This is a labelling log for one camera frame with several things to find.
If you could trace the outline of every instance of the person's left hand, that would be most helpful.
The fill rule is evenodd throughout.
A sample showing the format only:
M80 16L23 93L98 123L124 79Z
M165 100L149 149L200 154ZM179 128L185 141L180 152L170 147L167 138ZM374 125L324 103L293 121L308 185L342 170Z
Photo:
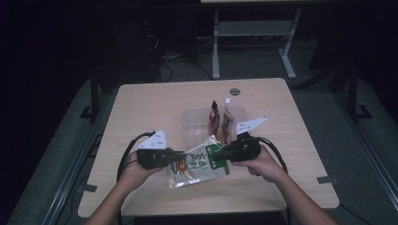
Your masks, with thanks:
M128 195L134 189L141 186L150 175L159 172L162 169L163 168L156 168L149 171L144 169L140 164L138 164L136 153L132 152L126 159L126 166L116 185L121 186L125 191L125 194Z

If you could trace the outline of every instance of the dark background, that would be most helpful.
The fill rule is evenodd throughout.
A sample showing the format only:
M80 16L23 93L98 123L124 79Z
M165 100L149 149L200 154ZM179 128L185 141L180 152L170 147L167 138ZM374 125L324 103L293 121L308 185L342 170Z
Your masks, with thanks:
M152 18L145 11L98 10L103 6L96 2L0 3L1 223L8 220L74 95L90 76L96 75L104 92L122 83L153 82L151 63L161 52L148 53L145 34L158 35L164 46L193 59L196 37L212 34L211 11L157 11ZM126 2L135 4L114 3ZM360 77L398 121L396 9L395 1L305 7L296 38L318 38L313 68L353 59Z

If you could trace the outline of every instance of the person's right hand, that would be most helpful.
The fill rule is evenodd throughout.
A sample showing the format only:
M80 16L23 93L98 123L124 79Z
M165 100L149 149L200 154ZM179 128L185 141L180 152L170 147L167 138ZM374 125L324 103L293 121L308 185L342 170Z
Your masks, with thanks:
M246 166L249 168L250 174L260 174L264 179L272 183L276 178L278 178L278 176L285 173L263 144L261 144L261 153L257 158L247 161L233 162L232 165Z

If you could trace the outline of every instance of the hand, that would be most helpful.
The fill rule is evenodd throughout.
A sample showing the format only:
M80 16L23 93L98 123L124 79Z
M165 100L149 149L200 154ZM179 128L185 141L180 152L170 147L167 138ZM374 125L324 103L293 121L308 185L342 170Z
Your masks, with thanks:
M125 166L124 171L120 175L120 179L116 184L117 186L123 188L123 191L126 195L141 186L150 175L163 169L156 168L149 171L144 169L140 164L138 164L137 154L135 152L132 152L128 155L126 164L127 165Z
M233 162L235 166L246 166L249 168L250 174L262 175L263 178L271 183L278 178L279 175L285 174L283 169L275 161L264 145L261 145L261 152L257 158L253 160Z

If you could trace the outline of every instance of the small bottle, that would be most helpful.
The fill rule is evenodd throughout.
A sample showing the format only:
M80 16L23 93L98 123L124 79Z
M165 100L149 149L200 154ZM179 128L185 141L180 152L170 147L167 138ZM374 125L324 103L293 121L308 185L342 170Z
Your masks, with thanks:
M224 105L224 113L223 113L223 120L222 120L222 134L224 144L231 143L231 136L232 136L232 126L234 125L234 117L229 112L229 106L231 105L231 98L227 97L225 99Z

